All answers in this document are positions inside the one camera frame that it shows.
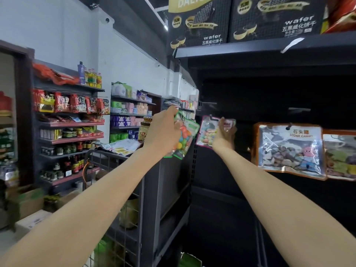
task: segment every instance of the wire mesh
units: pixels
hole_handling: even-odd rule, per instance
[[[127,157],[90,150],[86,159],[110,172]],[[125,202],[84,267],[138,267],[140,188],[141,183]]]

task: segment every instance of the black box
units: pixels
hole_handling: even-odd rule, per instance
[[[177,47],[226,43],[231,0],[169,0],[167,54]]]
[[[229,42],[320,34],[327,0],[233,0]]]

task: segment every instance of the left hand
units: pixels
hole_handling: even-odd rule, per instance
[[[180,122],[174,123],[178,110],[170,106],[167,110],[154,115],[147,132],[144,148],[155,152],[161,159],[172,150],[180,138]]]

